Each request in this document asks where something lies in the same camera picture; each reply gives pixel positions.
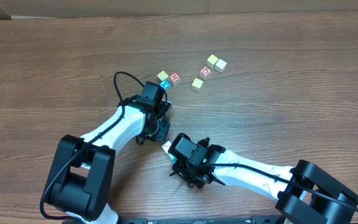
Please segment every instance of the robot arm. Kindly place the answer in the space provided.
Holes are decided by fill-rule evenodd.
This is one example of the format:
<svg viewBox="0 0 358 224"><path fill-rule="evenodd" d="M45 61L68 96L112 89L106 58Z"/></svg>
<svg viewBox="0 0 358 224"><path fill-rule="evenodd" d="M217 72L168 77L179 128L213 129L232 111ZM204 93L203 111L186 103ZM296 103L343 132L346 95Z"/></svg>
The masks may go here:
<svg viewBox="0 0 358 224"><path fill-rule="evenodd" d="M178 174L189 187L200 189L213 181L245 187L276 201L275 208L290 223L350 223L358 205L357 194L311 162L300 160L296 167L271 166L238 156L222 146L209 145L209 138L195 144L183 133L169 149L164 146L173 159L171 175ZM326 198L314 196L309 204L304 203L304 190L310 191L314 186Z"/></svg>
<svg viewBox="0 0 358 224"><path fill-rule="evenodd" d="M116 113L94 131L80 138L63 137L45 185L45 202L85 223L116 223L117 214L107 204L115 155L133 137L164 142L170 127L164 116L171 106L162 100L164 92L158 84L147 82L140 95L123 100ZM108 127L111 129L100 136ZM83 153L65 167L74 153L82 152L79 149L87 145ZM70 172L71 167L81 166L89 169L87 177Z"/></svg>

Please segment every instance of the pink cube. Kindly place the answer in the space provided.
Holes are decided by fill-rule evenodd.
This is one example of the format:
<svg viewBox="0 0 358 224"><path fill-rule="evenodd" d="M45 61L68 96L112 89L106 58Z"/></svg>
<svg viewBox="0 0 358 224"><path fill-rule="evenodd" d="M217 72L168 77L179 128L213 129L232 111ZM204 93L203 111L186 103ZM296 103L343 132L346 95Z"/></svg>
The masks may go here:
<svg viewBox="0 0 358 224"><path fill-rule="evenodd" d="M173 85L176 86L177 84L180 83L180 76L174 72L169 76L169 82Z"/></svg>
<svg viewBox="0 0 358 224"><path fill-rule="evenodd" d="M204 66L201 70L200 70L200 77L203 78L203 80L206 80L208 78L208 76L211 74L211 69L209 69L207 66Z"/></svg>

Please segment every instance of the blue block with letter x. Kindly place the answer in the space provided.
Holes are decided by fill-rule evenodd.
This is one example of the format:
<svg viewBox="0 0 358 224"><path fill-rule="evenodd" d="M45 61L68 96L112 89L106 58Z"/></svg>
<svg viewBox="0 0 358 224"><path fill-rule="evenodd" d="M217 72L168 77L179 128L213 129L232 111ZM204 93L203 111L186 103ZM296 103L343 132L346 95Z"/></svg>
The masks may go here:
<svg viewBox="0 0 358 224"><path fill-rule="evenodd" d="M171 83L169 83L168 80L164 80L160 82L160 86L164 88L164 90L169 90L169 88L171 88Z"/></svg>

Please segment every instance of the wire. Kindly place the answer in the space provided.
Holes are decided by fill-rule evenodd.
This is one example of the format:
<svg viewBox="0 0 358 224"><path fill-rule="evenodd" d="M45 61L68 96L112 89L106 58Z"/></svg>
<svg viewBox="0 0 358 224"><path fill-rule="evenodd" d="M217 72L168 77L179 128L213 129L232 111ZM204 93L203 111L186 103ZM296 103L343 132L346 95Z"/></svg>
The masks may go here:
<svg viewBox="0 0 358 224"><path fill-rule="evenodd" d="M244 164L205 164L205 165L198 165L198 166L193 166L193 167L187 167L187 168L184 168L184 169L180 169L180 170L176 170L175 172L172 172L169 176L173 176L175 174L178 174L178 173L182 173L183 171L186 171L186 170L189 170L189 169L202 169L202 168L209 168L209 167L241 167L241 168L245 168L245 169L249 169L249 170L252 170L254 172L257 172L259 174L262 174L264 176L267 176L267 177L270 177L274 180L277 180L277 181L280 181L280 182L283 182L283 183L286 183L288 185L291 185L293 187L296 187L296 188L299 188L301 190L304 190L306 192L309 192L311 193L312 195L315 195L315 196L318 196L318 197L322 197L322 198L325 198L327 200L330 200L332 202L335 202L335 203L338 203L340 205L343 205L347 208L350 208L352 210L354 210L355 212L358 212L358 208L357 207L354 207L352 205L349 205L347 203L344 203L340 200L337 200L335 198L332 198L330 196L327 196L325 194L322 194L320 192L317 192L315 190L312 190L312 189L308 189L300 184L297 184L297 183L294 183L294 182L291 182L289 180L286 180L286 179L283 179L283 178L280 178L276 175L273 175L273 174L269 174L267 172L264 172L260 169L256 169L255 167L251 167L251 166L247 166L247 165L244 165Z"/></svg>
<svg viewBox="0 0 358 224"><path fill-rule="evenodd" d="M118 98L120 100L120 103L122 103L122 96L118 90L118 86L117 86L117 81L116 81L116 77L119 74L125 74L131 78L133 78L134 80L136 80L142 87L144 87L143 83L141 81L139 81L135 76L127 73L127 72L116 72L114 74L114 87L117 91L117 95ZM101 138L102 136L104 136L108 131L110 131L113 127L115 127L115 125L117 125L118 122L120 122L120 120L122 118L124 118L124 114L125 114L125 106L122 106L122 113L121 115L118 117L118 119L111 124L110 126L108 126L105 130L103 130L102 132L100 132L97 136L95 136L93 139L91 139L89 142L87 142L86 144L83 145L83 147L79 150L77 150L74 155L70 158L70 160L67 161L67 163L59 170L59 172L56 174L56 176L52 179L52 181L49 183L48 187L45 189L44 193L41 196L41 200L40 200L40 212L42 214L42 216L44 216L47 219L50 220L66 220L66 219L71 219L71 220L80 220L80 218L78 217L73 217L73 216L69 216L69 215L64 215L64 216L52 216L52 215L48 215L45 212L44 209L44 203L47 197L47 192L50 192L52 186L55 184L56 180L59 178L59 176L62 174L62 172L71 165L71 163L73 163L74 160L76 160L78 158L78 156L80 156L81 153L85 152L85 150L90 147L90 145L92 145L92 143L94 143L96 140L98 140L99 138Z"/></svg>

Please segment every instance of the small block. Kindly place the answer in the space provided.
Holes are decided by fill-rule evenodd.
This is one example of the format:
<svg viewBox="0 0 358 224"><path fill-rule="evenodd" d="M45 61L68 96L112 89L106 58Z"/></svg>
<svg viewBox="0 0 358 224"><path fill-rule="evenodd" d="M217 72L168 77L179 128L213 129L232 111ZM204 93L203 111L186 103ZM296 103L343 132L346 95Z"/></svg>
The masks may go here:
<svg viewBox="0 0 358 224"><path fill-rule="evenodd" d="M164 81L160 82L160 86L164 90L169 90L169 88L171 88L171 83L169 83L168 80L164 80Z"/></svg>
<svg viewBox="0 0 358 224"><path fill-rule="evenodd" d="M217 56L215 55L211 55L209 56L209 58L207 59L206 61L206 64L211 67L211 68L214 68L216 62L218 61L219 59L217 58Z"/></svg>
<svg viewBox="0 0 358 224"><path fill-rule="evenodd" d="M200 70L200 77L203 78L203 80L206 80L209 75L211 74L211 69L209 69L207 66L204 66L201 70Z"/></svg>
<svg viewBox="0 0 358 224"><path fill-rule="evenodd" d="M162 82L168 78L168 74L166 72L162 71L157 75L157 77L158 77L159 81Z"/></svg>
<svg viewBox="0 0 358 224"><path fill-rule="evenodd" d="M201 86L203 85L204 81L199 80L198 78L194 79L193 84L191 85L191 88L196 90L196 91L200 91Z"/></svg>
<svg viewBox="0 0 358 224"><path fill-rule="evenodd" d="M172 73L172 75L169 76L169 82L173 85L176 86L177 84L180 83L180 76L179 74L177 74L176 72Z"/></svg>
<svg viewBox="0 0 358 224"><path fill-rule="evenodd" d="M226 65L227 65L227 63L224 60L219 59L218 62L216 62L216 64L215 64L215 69L218 72L222 73L223 70L226 68Z"/></svg>

